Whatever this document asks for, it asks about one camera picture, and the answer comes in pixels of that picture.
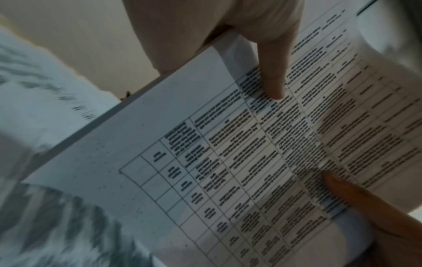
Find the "table grid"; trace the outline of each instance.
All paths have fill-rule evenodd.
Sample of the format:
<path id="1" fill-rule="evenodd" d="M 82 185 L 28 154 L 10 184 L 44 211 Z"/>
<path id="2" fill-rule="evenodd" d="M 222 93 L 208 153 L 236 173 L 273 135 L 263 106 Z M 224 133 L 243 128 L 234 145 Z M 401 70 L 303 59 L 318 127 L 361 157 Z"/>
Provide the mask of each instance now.
<path id="1" fill-rule="evenodd" d="M 341 214 L 347 206 L 323 188 L 322 179 L 315 168 L 335 170 L 343 178 L 371 189 L 388 178 L 379 175 L 376 180 L 374 176 L 366 177 L 364 174 L 363 177 L 371 184 L 357 178 L 365 168 L 359 170 L 350 167 L 354 166 L 352 160 L 359 159 L 356 153 L 360 147 L 351 147 L 351 152 L 345 153 L 344 147 L 341 147 L 348 133 L 341 137 L 338 135 L 341 130 L 335 131 L 338 136 L 330 137 L 331 146 L 326 140 L 329 139 L 328 133 L 342 127 L 340 119 L 358 111 L 370 117 L 366 125 L 375 120 L 381 124 L 375 135 L 383 137 L 390 132 L 401 135 L 400 130 L 393 129 L 392 125 L 386 126 L 390 121 L 380 119 L 385 110 L 377 108 L 383 104 L 379 104 L 378 99 L 371 99 L 380 90 L 390 88 L 391 91 L 392 83 L 359 60 L 346 40 L 345 31 L 345 24 L 340 24 L 316 43 L 314 47 L 317 53 L 303 56 L 315 56 L 310 66 L 306 65 L 309 62 L 301 63 L 303 57 L 292 64 L 305 71 L 292 75 L 296 71 L 292 68 L 287 74 L 283 100 L 272 102 L 259 92 L 259 69 L 255 68 L 120 169 L 160 206 L 216 266 L 231 262 L 233 257 L 248 266 L 278 266 Z M 318 64 L 323 67 L 315 69 Z M 303 83 L 304 77 L 316 71 L 318 73 Z M 377 90 L 373 89 L 371 95 L 366 96 L 371 88 Z M 408 100 L 409 95 L 402 95 L 403 91 L 396 86 L 393 88 L 393 94 L 400 95 L 396 101 L 403 103 L 402 106 L 412 103 Z M 336 106 L 341 103 L 338 106 L 343 109 L 337 108 L 330 114 L 326 110 L 319 111 L 321 107 L 333 106 L 333 103 Z M 332 116 L 330 118 L 333 120 L 327 122 L 332 124 L 318 126 L 324 120 L 318 112 Z M 223 129 L 221 125 L 232 130 L 222 138 L 223 142 L 216 137 Z M 283 135 L 289 132 L 280 130 L 283 125 L 283 130 L 288 125 L 289 131 L 300 133 L 295 136 L 299 139 L 284 138 Z M 239 139 L 241 141 L 231 141 L 239 136 L 243 138 Z M 406 138 L 405 142 L 411 146 L 411 140 Z M 297 154 L 300 149 L 282 149 L 291 148 L 293 143 L 295 148 L 311 145 L 308 150 L 312 153 L 298 159 L 303 155 Z M 384 146 L 385 150 L 389 149 L 386 150 L 386 157 L 393 148 Z M 262 161 L 256 161 L 259 156 L 262 156 Z M 407 156 L 408 160 L 420 156 L 420 150 L 416 149 L 411 156 Z M 251 163 L 263 167 L 251 167 Z M 265 200 L 263 195 L 274 198 Z M 284 203 L 291 201 L 293 204 L 280 206 L 281 198 L 287 197 L 290 199 Z M 297 208 L 289 213 L 293 205 Z M 299 225 L 305 229 L 304 236 L 292 233 L 298 228 L 297 225 L 286 223 L 282 228 L 275 226 L 281 218 L 286 220 L 286 215 L 299 218 L 300 223 L 309 219 L 305 225 Z M 272 257 L 268 256 L 269 251 L 272 251 Z"/>

